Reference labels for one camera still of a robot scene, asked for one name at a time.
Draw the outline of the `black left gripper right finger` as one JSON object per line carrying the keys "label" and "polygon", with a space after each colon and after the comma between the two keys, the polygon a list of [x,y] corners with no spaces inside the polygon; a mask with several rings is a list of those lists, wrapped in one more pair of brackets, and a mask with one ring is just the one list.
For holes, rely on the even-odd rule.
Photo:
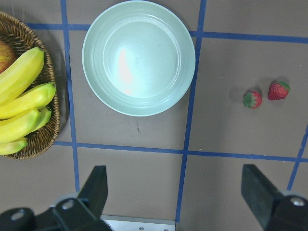
{"label": "black left gripper right finger", "polygon": [[241,194],[264,231],[308,229],[308,199],[278,190],[253,164],[243,165]]}

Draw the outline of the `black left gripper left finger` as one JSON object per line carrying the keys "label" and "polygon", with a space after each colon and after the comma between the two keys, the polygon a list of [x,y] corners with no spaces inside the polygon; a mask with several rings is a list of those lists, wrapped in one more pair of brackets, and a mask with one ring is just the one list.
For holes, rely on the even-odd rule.
{"label": "black left gripper left finger", "polygon": [[0,214],[2,231],[110,231],[101,220],[108,196],[105,166],[95,166],[77,197],[66,198],[35,215],[28,207]]}

